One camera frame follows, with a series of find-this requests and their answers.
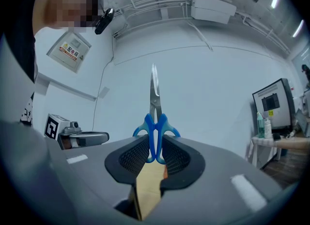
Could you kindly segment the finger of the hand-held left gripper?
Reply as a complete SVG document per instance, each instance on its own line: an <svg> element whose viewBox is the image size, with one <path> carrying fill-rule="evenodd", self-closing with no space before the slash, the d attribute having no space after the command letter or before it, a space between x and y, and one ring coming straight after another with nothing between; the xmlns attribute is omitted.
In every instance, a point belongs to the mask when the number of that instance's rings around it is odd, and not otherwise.
<svg viewBox="0 0 310 225"><path fill-rule="evenodd" d="M72 147L90 147L101 145L109 141L106 132L80 132L69 135Z"/></svg>

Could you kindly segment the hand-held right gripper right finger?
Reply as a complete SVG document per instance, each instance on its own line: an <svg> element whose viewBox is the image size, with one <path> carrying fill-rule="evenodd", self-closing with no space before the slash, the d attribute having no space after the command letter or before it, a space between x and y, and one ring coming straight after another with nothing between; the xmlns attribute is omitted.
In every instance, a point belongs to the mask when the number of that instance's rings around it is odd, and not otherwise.
<svg viewBox="0 0 310 225"><path fill-rule="evenodd" d="M281 187L239 155L170 135L163 154L178 169L161 182L151 221L270 221L277 213Z"/></svg>

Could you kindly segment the person's left hand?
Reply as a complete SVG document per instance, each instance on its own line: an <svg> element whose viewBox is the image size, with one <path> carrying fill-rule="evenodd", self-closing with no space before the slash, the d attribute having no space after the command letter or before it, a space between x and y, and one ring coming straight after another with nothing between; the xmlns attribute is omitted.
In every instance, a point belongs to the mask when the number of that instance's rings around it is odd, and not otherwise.
<svg viewBox="0 0 310 225"><path fill-rule="evenodd" d="M62 145L65 150L79 147L77 140L75 138L69 137L65 137L62 139Z"/></svg>

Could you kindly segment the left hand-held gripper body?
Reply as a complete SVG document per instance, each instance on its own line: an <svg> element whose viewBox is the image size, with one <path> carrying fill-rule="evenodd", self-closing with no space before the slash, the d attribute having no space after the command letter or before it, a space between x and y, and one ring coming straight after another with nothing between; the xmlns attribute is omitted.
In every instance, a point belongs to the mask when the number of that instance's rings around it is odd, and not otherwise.
<svg viewBox="0 0 310 225"><path fill-rule="evenodd" d="M48 114L44 135L57 140L58 135L70 135L81 132L76 121L70 121L60 115Z"/></svg>

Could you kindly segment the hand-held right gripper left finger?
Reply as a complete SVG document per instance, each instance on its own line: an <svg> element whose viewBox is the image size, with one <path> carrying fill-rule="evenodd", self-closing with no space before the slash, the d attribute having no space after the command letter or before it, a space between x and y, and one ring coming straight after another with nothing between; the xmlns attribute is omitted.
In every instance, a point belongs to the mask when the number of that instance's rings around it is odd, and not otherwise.
<svg viewBox="0 0 310 225"><path fill-rule="evenodd" d="M69 150L56 140L46 142L57 172L65 180L77 178L70 187L78 193L90 189L114 208L127 207L136 198L136 178L149 156L148 135Z"/></svg>

